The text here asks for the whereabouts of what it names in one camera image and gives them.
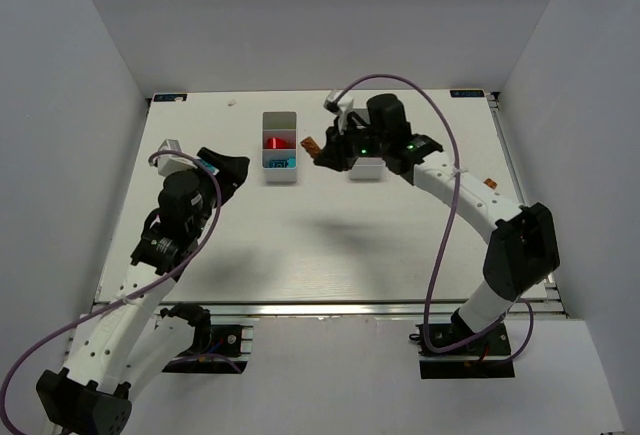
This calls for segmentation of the brown lego plate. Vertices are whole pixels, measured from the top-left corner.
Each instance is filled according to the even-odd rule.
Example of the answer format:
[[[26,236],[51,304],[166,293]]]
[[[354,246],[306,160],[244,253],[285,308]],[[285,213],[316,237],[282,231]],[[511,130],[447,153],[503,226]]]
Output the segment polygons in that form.
[[[316,160],[322,153],[322,149],[312,137],[304,138],[300,141],[300,145],[313,160]]]

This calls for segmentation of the teal printed lego piece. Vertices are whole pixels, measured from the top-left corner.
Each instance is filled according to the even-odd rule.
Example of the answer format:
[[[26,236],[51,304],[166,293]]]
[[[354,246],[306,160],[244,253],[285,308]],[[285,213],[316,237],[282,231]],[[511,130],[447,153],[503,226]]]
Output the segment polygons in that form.
[[[288,159],[274,159],[268,162],[267,167],[269,169],[291,169],[288,166]]]

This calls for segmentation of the red round lego piece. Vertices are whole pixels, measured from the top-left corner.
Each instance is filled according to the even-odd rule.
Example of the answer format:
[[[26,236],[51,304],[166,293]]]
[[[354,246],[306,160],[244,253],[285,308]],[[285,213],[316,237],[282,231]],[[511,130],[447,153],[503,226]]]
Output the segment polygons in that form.
[[[270,137],[265,141],[265,148],[267,150],[285,150],[290,148],[290,144],[283,138]]]

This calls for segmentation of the orange lego plate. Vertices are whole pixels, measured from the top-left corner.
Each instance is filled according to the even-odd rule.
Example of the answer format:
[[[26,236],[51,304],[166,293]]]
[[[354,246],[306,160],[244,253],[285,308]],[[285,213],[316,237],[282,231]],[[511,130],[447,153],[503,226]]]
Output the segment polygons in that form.
[[[496,189],[497,189],[498,184],[497,184],[494,180],[492,180],[492,179],[490,179],[490,178],[486,179],[486,180],[484,181],[484,183],[485,183],[489,188],[491,188],[492,190],[496,190]]]

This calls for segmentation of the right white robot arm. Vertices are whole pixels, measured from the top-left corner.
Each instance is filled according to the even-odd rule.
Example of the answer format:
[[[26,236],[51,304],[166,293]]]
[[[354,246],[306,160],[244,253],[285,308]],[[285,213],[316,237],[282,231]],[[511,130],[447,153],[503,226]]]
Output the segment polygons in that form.
[[[349,96],[333,91],[323,106],[335,116],[324,147],[313,148],[310,139],[302,142],[315,165],[344,172],[361,158],[379,158],[391,173],[445,203],[449,217],[461,217],[487,245],[483,281],[454,312],[434,352],[453,351],[484,336],[559,267],[551,211],[541,203],[519,204],[464,172],[440,143],[412,130],[396,95],[376,95],[356,110]]]

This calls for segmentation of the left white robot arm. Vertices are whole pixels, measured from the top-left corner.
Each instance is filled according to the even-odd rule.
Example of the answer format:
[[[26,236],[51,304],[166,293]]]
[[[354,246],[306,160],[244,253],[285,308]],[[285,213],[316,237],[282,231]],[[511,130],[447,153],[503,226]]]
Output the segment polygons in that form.
[[[119,434],[137,395],[172,362],[206,357],[219,346],[205,308],[160,306],[209,240],[222,206],[246,181],[250,161],[201,148],[195,157],[167,141],[149,159],[162,177],[114,299],[58,371],[36,393],[48,419],[75,434]]]

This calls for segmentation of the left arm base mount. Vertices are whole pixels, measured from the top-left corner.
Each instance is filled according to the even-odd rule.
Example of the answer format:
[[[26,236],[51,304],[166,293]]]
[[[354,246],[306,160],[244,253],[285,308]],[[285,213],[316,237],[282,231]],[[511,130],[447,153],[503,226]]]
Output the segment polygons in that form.
[[[192,342],[165,366],[164,373],[240,375],[245,371],[252,351],[251,325],[214,321],[208,309],[191,303],[162,308],[156,327],[170,318],[187,322]]]

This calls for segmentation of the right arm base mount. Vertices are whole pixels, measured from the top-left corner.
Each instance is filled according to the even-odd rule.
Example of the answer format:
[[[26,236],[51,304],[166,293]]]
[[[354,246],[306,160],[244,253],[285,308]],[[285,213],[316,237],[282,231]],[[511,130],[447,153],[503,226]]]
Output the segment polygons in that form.
[[[446,353],[436,353],[424,342],[424,327],[417,324],[409,341],[417,347],[423,380],[511,379],[515,377],[511,344],[503,322],[482,338]]]

